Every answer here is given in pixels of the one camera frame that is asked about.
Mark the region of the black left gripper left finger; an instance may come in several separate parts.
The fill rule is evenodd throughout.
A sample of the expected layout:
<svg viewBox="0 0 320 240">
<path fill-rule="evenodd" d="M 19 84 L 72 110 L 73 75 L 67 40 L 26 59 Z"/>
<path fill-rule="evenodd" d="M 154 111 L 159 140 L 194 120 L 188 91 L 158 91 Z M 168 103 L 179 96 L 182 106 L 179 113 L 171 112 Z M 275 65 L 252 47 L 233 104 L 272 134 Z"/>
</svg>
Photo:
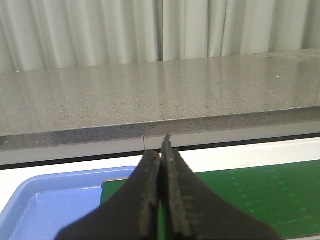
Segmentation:
<svg viewBox="0 0 320 240">
<path fill-rule="evenodd" d="M 160 156 L 146 150 L 138 166 L 105 203 L 64 227 L 58 240 L 158 239 Z"/>
</svg>

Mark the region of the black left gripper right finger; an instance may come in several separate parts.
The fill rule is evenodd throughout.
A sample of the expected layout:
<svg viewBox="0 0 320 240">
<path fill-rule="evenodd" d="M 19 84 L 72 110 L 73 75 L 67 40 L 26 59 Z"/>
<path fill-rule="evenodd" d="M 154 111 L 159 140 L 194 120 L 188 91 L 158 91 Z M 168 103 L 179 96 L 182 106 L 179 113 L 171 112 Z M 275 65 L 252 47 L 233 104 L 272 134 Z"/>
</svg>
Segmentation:
<svg viewBox="0 0 320 240">
<path fill-rule="evenodd" d="M 278 240 L 267 224 L 212 191 L 186 164 L 166 135 L 159 179 L 168 240 Z"/>
</svg>

